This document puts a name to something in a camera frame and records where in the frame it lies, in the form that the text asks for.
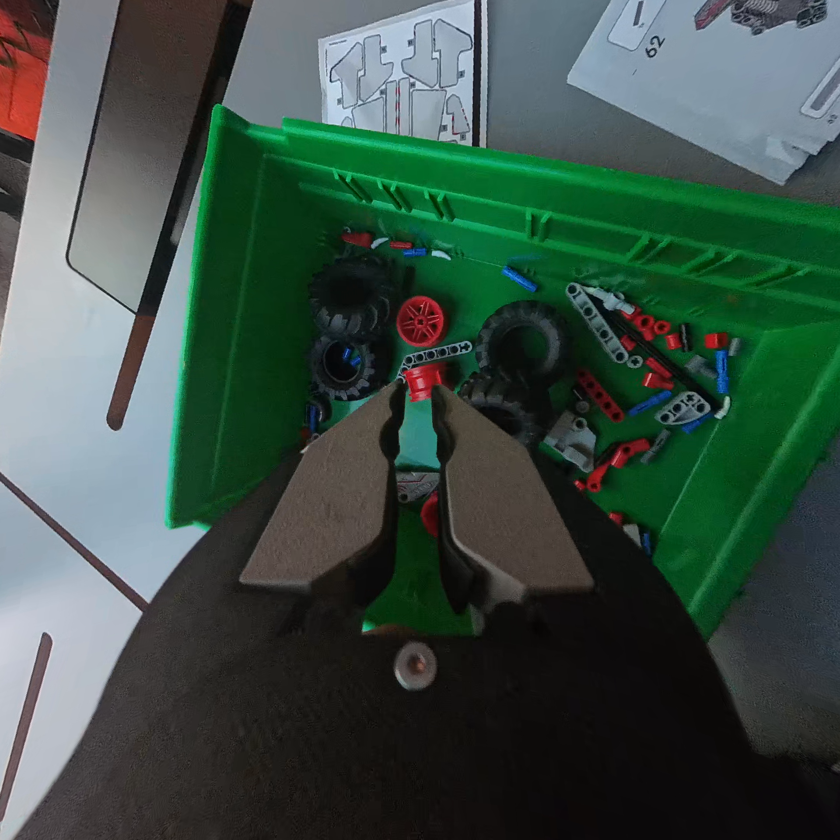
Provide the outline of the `grey printed lego panel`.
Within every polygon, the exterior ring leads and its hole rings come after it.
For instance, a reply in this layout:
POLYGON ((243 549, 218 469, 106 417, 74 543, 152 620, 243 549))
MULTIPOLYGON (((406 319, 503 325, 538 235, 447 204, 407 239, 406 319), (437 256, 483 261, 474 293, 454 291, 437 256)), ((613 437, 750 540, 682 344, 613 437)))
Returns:
POLYGON ((396 495, 403 504, 423 501, 438 489, 439 474, 436 470, 397 470, 396 495))

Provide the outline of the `red lego wheel rim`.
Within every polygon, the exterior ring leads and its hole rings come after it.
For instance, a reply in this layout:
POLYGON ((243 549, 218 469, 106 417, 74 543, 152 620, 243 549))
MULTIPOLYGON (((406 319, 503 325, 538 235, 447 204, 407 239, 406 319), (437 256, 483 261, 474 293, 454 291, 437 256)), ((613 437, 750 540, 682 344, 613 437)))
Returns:
POLYGON ((431 399, 436 386, 448 386, 448 363, 439 361, 420 364, 405 371, 403 378, 410 402, 424 402, 431 399))

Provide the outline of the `red spoked lego wheel hub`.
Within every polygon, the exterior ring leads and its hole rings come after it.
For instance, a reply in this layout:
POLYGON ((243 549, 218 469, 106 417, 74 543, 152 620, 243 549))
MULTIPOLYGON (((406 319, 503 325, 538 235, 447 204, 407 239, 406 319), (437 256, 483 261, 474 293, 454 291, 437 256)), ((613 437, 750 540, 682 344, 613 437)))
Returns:
POLYGON ((431 349, 444 341, 448 316, 433 298, 416 295, 404 301, 395 317, 397 334, 408 345, 431 349))

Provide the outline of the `red box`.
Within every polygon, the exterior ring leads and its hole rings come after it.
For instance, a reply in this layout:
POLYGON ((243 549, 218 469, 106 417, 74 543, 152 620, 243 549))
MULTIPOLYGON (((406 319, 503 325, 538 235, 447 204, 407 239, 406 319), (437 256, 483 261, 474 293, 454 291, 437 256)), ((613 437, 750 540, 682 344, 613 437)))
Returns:
POLYGON ((26 141, 37 136, 58 7, 1 2, 1 128, 26 141))

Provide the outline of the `black rubber lego tire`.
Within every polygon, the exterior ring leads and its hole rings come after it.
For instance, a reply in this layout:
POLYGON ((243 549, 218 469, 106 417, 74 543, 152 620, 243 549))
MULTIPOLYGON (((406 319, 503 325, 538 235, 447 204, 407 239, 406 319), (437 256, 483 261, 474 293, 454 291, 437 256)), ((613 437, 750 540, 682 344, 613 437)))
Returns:
POLYGON ((475 347, 482 371, 510 382, 548 387, 564 373, 572 353, 568 324, 547 303, 515 301, 493 312, 475 347))
POLYGON ((311 381, 334 402, 358 402, 387 382, 393 363, 390 337, 367 341, 350 338, 319 338, 311 347, 311 381))
POLYGON ((548 389, 509 381, 498 374, 474 372, 456 393, 528 450, 535 450, 543 441, 553 418, 548 389))
POLYGON ((372 255, 336 259, 311 276, 308 296, 321 335, 369 340, 385 330, 396 306, 393 265, 372 255))

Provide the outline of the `red angled lego connector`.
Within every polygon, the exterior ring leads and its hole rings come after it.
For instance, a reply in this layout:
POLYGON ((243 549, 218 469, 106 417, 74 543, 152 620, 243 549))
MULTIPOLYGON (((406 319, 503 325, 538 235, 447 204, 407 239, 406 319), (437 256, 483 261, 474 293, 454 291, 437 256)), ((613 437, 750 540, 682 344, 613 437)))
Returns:
POLYGON ((606 474, 611 469, 624 468, 633 457, 648 452, 651 447, 651 442, 645 437, 615 444, 596 460, 592 472, 583 482, 583 489, 592 493, 600 492, 606 474))

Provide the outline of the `red lego beam with holes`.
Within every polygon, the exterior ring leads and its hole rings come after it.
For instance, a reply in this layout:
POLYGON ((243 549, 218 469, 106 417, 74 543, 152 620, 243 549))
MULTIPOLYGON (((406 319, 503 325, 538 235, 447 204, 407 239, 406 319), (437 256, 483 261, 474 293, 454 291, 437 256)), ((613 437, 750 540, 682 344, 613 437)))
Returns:
POLYGON ((625 419, 625 412, 616 399, 606 390, 585 367, 580 367, 576 372, 576 383, 582 389, 585 396, 596 405, 599 410, 612 423, 619 424, 625 419))

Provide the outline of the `grey curved lego panel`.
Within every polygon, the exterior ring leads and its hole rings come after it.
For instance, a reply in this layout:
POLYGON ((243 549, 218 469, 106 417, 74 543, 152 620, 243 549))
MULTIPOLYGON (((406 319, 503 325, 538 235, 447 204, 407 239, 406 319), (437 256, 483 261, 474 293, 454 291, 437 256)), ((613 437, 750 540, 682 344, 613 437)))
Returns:
POLYGON ((685 391, 662 405, 654 417, 664 426, 680 426, 698 421, 710 412, 711 405, 698 392, 685 391))

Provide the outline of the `white sticker sheet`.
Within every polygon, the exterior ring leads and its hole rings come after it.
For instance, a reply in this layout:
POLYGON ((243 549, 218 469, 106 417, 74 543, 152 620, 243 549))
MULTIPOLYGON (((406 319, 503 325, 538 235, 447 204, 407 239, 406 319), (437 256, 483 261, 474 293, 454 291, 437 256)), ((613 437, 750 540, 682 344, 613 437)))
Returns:
POLYGON ((432 3, 318 41, 321 121, 487 146, 484 1, 432 3))

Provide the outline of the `light grey lego bracket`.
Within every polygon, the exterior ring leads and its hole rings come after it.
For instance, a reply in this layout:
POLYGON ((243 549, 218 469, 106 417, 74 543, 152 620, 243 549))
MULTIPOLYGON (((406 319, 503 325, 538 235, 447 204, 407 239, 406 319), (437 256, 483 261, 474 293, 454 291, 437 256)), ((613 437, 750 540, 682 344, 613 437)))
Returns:
POLYGON ((564 411, 542 441, 585 474, 593 471, 596 434, 582 416, 564 411))

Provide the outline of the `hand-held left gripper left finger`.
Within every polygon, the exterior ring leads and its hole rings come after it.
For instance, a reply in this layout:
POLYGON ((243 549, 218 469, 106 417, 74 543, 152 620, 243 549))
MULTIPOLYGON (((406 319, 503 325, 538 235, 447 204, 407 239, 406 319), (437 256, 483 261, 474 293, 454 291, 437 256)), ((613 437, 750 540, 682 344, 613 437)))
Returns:
POLYGON ((242 585, 363 607, 390 583, 405 385, 391 383, 307 446, 242 585))

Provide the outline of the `long grey lego beam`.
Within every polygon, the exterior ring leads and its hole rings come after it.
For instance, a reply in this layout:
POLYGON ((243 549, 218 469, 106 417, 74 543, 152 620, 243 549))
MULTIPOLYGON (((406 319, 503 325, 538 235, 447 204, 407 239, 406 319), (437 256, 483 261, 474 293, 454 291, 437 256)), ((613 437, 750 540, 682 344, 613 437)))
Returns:
POLYGON ((568 284, 565 293, 573 308, 613 362, 626 364, 632 370, 638 370, 643 366, 642 357, 632 354, 624 347, 604 314, 604 312, 619 312, 633 315, 635 307, 626 302, 621 294, 600 287, 586 287, 576 282, 568 284))

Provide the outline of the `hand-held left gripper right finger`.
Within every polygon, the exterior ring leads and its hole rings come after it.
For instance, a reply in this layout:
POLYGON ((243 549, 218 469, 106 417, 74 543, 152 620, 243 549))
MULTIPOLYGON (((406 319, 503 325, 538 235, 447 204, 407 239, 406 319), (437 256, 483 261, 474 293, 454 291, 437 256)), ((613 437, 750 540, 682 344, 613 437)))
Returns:
POLYGON ((585 595, 595 582, 529 451, 443 385, 432 391, 440 465, 440 578, 456 613, 585 595))

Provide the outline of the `thin grey angled lego beam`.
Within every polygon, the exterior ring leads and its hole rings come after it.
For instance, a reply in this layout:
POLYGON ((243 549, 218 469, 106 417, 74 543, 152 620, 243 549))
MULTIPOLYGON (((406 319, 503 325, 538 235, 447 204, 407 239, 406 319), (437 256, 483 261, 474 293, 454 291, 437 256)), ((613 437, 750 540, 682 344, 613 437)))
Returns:
POLYGON ((409 353, 403 357, 396 379, 400 382, 404 382, 406 380, 405 374, 414 368, 425 364, 434 364, 457 358, 461 355, 472 353, 473 350, 473 343, 465 340, 409 353))

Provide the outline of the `green plastic bin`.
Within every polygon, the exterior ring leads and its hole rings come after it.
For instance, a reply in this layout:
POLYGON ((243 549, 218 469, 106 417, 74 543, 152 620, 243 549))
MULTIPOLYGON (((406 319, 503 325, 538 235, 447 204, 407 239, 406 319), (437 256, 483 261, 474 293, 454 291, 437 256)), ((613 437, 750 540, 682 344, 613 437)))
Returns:
POLYGON ((309 283, 346 231, 405 238, 355 254, 442 304, 448 342, 499 307, 549 305, 570 366, 620 407, 650 368, 611 362, 567 286, 622 292, 672 328, 740 338, 729 412, 634 458, 593 501, 653 534, 654 561, 701 633, 734 598, 838 432, 838 207, 539 157, 213 111, 193 240, 164 520, 209 527, 301 441, 318 330, 309 283))

